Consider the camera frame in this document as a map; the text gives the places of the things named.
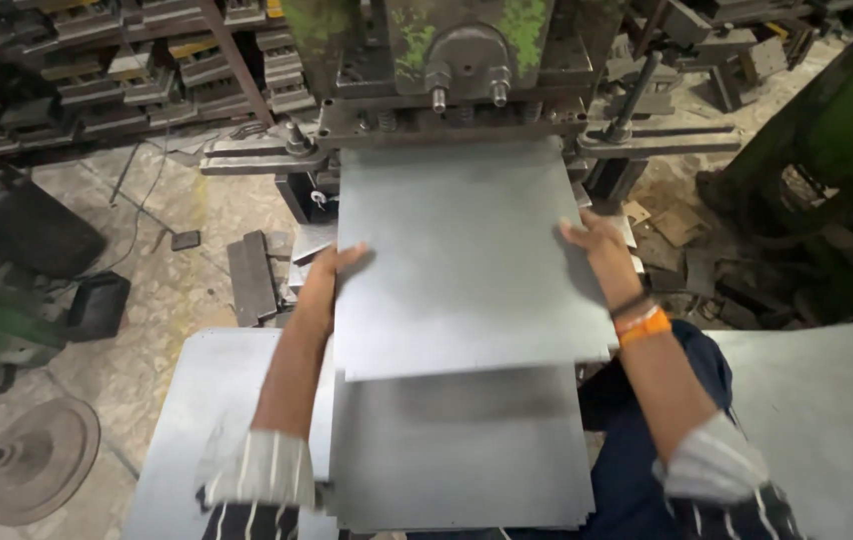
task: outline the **dark blue pants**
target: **dark blue pants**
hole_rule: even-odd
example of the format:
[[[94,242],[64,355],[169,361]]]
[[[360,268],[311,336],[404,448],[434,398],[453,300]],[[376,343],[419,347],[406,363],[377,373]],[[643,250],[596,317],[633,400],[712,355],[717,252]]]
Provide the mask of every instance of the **dark blue pants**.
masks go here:
[[[696,326],[673,321],[673,336],[700,384],[724,411],[733,401],[732,374],[717,342]],[[656,448],[640,405],[619,362],[611,364],[588,381],[592,390],[607,393],[599,399],[599,408],[609,414],[597,420],[606,432],[603,448],[590,473],[596,512],[579,531],[507,529],[513,540],[681,540],[682,534],[667,511],[663,486],[651,472]],[[591,388],[585,385],[587,392]],[[589,405],[581,399],[581,405]],[[407,534],[409,540],[502,540],[498,530],[463,530]]]

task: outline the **hand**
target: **hand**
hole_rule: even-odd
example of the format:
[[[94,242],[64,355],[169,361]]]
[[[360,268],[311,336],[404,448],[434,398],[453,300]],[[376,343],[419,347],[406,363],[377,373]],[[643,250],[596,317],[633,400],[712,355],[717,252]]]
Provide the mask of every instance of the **hand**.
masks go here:
[[[306,281],[300,288],[294,315],[307,316],[322,325],[328,333],[334,331],[334,294],[337,272],[355,264],[367,252],[365,242],[337,251],[337,243],[317,253],[310,265]]]
[[[580,208],[584,227],[569,219],[560,220],[560,233],[567,242],[587,250],[589,265],[600,284],[607,307],[615,310],[643,292],[637,271],[633,268],[624,236],[606,218]]]

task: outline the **concrete floor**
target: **concrete floor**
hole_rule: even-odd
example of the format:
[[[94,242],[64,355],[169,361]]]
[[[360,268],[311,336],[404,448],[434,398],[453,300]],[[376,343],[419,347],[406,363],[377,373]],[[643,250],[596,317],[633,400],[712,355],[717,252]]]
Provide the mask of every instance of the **concrete floor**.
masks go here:
[[[840,50],[838,42],[815,44],[796,70],[769,80],[757,103],[724,119],[734,123],[744,142],[748,141]],[[688,91],[678,94],[676,105],[685,115],[721,117],[698,95],[703,81],[687,76]],[[285,240],[292,239],[295,223],[271,176],[206,177],[195,166],[182,164],[190,163],[182,155],[166,161],[135,228],[136,204],[149,192],[163,152],[151,144],[139,145],[121,196],[110,204],[114,182],[131,150],[98,152],[35,171],[37,184],[109,240],[98,267],[118,261],[135,235],[132,251],[114,267],[130,279],[132,291],[117,338],[70,344],[47,367],[21,372],[12,389],[0,395],[0,431],[30,407],[63,395],[90,403],[103,430],[96,462],[77,494],[41,521],[13,528],[0,525],[0,540],[120,538],[180,347],[205,320],[228,309],[233,301],[227,244],[255,229],[265,231],[276,244],[289,244]],[[676,197],[699,209],[694,175],[724,166],[732,157],[731,153],[653,158],[637,189],[668,193],[645,204]],[[639,230],[643,227],[636,232],[641,249],[647,239],[656,242],[659,237],[651,229]],[[200,248],[169,250],[169,234],[164,232],[194,229],[202,231]],[[660,265],[678,264],[671,259],[678,254],[653,251],[650,257],[663,258]],[[286,268],[275,269],[279,276],[286,276]]]

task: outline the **wire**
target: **wire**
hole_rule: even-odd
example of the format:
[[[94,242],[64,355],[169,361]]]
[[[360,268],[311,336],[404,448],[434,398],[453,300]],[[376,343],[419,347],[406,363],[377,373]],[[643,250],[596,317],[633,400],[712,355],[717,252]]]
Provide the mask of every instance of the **wire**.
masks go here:
[[[141,62],[140,59],[137,57],[137,51],[133,48],[133,44],[130,42],[130,38],[127,35],[126,29],[123,26],[122,14],[118,17],[118,22],[119,22],[119,29],[120,29],[120,38],[123,42],[123,45],[126,46],[126,49],[127,49],[127,51],[129,51],[130,56],[132,56],[133,61],[136,62],[136,64],[139,66],[139,68],[143,70],[143,73],[146,75],[146,79],[148,79],[151,83],[156,85],[157,80],[153,78],[153,75],[150,73],[149,70],[146,69],[146,66],[144,65],[144,63]],[[159,106],[161,109],[165,109],[167,104],[166,103],[160,103]],[[159,159],[159,169],[156,171],[156,178],[153,178],[153,183],[150,184],[149,191],[146,192],[146,195],[143,197],[143,200],[140,201],[139,205],[136,207],[136,213],[133,215],[133,218],[132,218],[132,239],[130,240],[130,247],[127,248],[127,251],[124,252],[120,258],[111,262],[106,267],[101,268],[100,270],[97,270],[96,272],[93,272],[91,274],[85,274],[85,275],[73,277],[70,280],[70,284],[68,286],[64,287],[60,291],[60,293],[57,294],[56,296],[51,297],[52,300],[55,301],[55,300],[59,299],[61,296],[65,295],[68,292],[70,292],[71,290],[79,287],[80,285],[82,285],[84,282],[86,282],[88,280],[91,280],[93,278],[96,278],[98,276],[102,276],[102,275],[106,274],[107,272],[109,272],[112,269],[114,269],[115,267],[117,267],[118,264],[123,263],[124,261],[126,261],[126,259],[128,257],[130,257],[130,254],[132,254],[132,252],[133,252],[133,248],[137,245],[137,238],[140,235],[140,216],[141,216],[141,214],[143,214],[145,212],[146,201],[147,201],[147,199],[150,198],[150,195],[153,194],[153,190],[156,189],[157,184],[160,182],[160,177],[163,176],[163,174],[164,174],[164,167],[167,165],[167,156],[169,154],[169,141],[170,141],[170,121],[167,120],[166,129],[164,130],[164,133],[163,133],[163,152],[162,152],[162,155]],[[133,146],[133,149],[132,149],[133,154],[130,155],[130,162],[131,163],[133,161],[134,154],[137,153],[138,148],[140,148],[140,143],[137,143],[135,146]],[[97,175],[97,171],[93,170],[90,166],[86,165],[83,161],[79,161],[79,164],[80,164],[80,166],[82,166],[84,169],[86,169],[90,173]],[[122,177],[125,173],[126,173],[126,169],[124,169],[123,173],[120,174],[120,178],[116,179],[117,191],[120,190],[119,183],[122,180]]]

